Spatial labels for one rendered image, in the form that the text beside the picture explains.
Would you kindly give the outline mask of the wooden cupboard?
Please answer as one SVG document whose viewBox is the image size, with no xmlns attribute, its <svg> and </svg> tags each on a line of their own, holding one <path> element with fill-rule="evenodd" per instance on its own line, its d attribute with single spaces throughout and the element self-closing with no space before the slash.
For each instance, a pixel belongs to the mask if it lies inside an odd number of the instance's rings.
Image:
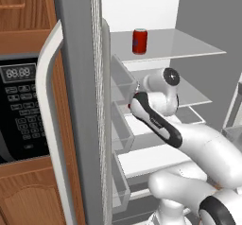
<svg viewBox="0 0 242 225">
<path fill-rule="evenodd" d="M 56 22 L 54 0 L 0 0 L 0 55 L 39 52 Z"/>
</svg>

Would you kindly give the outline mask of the glass fridge shelf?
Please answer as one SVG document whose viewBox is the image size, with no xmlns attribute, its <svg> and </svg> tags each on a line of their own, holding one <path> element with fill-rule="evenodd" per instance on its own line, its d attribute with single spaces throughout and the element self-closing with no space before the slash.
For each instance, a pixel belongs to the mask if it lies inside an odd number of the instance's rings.
<svg viewBox="0 0 242 225">
<path fill-rule="evenodd" d="M 147 33 L 147 52 L 132 52 L 132 32 L 112 32 L 111 52 L 122 62 L 160 61 L 225 54 L 215 46 L 177 29 L 156 29 Z"/>
<path fill-rule="evenodd" d="M 157 69 L 132 71 L 131 75 L 136 80 L 140 80 L 146 75 L 154 74 L 155 72 L 157 72 Z M 207 96 L 205 96 L 183 77 L 181 77 L 180 85 L 178 87 L 178 95 L 181 107 L 211 103 L 211 100 Z"/>
</svg>

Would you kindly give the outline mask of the wooden cupboard door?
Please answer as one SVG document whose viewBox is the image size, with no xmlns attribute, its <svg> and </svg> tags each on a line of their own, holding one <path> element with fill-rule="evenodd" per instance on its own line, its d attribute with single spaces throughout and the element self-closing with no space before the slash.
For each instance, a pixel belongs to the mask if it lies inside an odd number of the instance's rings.
<svg viewBox="0 0 242 225">
<path fill-rule="evenodd" d="M 0 165 L 0 225 L 67 225 L 49 156 Z"/>
</svg>

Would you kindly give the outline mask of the black microwave oven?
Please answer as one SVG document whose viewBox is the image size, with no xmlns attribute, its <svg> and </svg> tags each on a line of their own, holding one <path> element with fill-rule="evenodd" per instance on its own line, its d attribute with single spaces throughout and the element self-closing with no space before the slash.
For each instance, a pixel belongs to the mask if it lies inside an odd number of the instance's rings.
<svg viewBox="0 0 242 225">
<path fill-rule="evenodd" d="M 0 164 L 49 154 L 35 88 L 37 55 L 0 59 Z"/>
</svg>

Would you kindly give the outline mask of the clear door bin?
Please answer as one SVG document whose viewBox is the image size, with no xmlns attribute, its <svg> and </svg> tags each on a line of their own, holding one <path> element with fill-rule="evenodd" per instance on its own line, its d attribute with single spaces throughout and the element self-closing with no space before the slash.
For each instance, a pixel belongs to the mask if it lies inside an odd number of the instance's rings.
<svg viewBox="0 0 242 225">
<path fill-rule="evenodd" d="M 127 183 L 117 155 L 112 155 L 112 212 L 114 214 L 127 210 L 130 200 L 130 187 Z"/>
<path fill-rule="evenodd" d="M 112 149 L 117 154 L 127 153 L 132 147 L 134 135 L 130 130 L 124 114 L 117 103 L 112 103 Z"/>
<path fill-rule="evenodd" d="M 128 104 L 138 83 L 123 62 L 116 55 L 111 59 L 112 100 L 119 104 Z"/>
</svg>

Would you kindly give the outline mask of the grey fridge door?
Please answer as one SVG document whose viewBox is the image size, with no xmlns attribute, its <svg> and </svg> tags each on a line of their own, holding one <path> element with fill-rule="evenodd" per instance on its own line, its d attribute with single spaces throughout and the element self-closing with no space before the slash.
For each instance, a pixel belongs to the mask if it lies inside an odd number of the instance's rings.
<svg viewBox="0 0 242 225">
<path fill-rule="evenodd" d="M 112 212 L 111 33 L 101 0 L 55 0 L 85 225 L 121 225 Z"/>
</svg>

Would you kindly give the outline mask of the white fridge drawer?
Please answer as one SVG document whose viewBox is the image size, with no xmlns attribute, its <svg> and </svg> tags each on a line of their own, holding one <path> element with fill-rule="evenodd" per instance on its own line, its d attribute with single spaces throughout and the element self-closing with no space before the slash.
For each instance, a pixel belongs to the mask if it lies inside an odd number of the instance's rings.
<svg viewBox="0 0 242 225">
<path fill-rule="evenodd" d="M 154 171 L 190 161 L 187 155 L 169 145 L 134 150 L 120 154 L 118 159 L 129 185 L 146 182 Z"/>
<path fill-rule="evenodd" d="M 128 109 L 125 109 L 124 116 L 135 136 L 151 133 L 151 130 L 143 122 L 136 119 Z M 174 115 L 168 116 L 167 120 L 184 124 L 206 123 L 206 121 L 189 106 L 179 108 Z"/>
</svg>

